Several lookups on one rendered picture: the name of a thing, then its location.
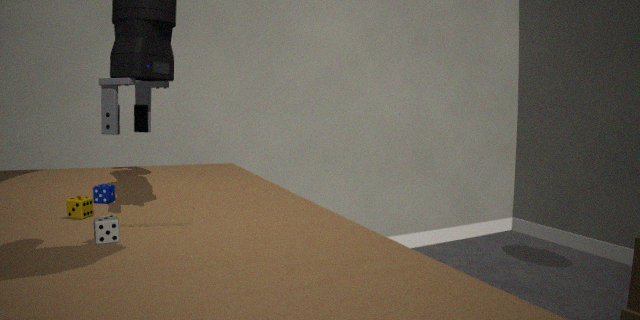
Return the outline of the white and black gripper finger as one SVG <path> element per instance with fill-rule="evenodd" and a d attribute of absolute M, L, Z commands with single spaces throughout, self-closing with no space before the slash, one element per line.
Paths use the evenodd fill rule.
<path fill-rule="evenodd" d="M 101 85 L 101 132 L 120 134 L 118 86 L 135 85 L 135 78 L 99 78 Z"/>
<path fill-rule="evenodd" d="M 151 88 L 169 88 L 169 81 L 135 81 L 134 132 L 151 132 Z"/>

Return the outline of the white die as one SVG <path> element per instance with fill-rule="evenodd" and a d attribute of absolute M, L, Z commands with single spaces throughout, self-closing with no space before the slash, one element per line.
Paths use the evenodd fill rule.
<path fill-rule="evenodd" d="M 97 245 L 120 242 L 120 223 L 116 215 L 94 217 L 93 221 Z"/>

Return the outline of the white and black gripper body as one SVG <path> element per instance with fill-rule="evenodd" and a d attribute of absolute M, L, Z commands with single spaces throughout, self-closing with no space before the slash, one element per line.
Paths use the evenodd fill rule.
<path fill-rule="evenodd" d="M 111 78 L 173 81 L 176 0 L 113 0 Z"/>

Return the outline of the yellow die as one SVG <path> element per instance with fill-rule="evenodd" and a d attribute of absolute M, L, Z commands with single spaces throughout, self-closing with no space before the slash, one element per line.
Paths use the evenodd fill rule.
<path fill-rule="evenodd" d="M 94 215 L 92 197 L 73 197 L 67 199 L 66 204 L 68 218 L 82 220 Z"/>

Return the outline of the blue die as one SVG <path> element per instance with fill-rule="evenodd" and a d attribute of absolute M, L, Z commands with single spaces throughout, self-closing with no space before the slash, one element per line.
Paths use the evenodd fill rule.
<path fill-rule="evenodd" d="M 115 185 L 100 184 L 93 187 L 94 203 L 109 204 L 115 201 Z"/>

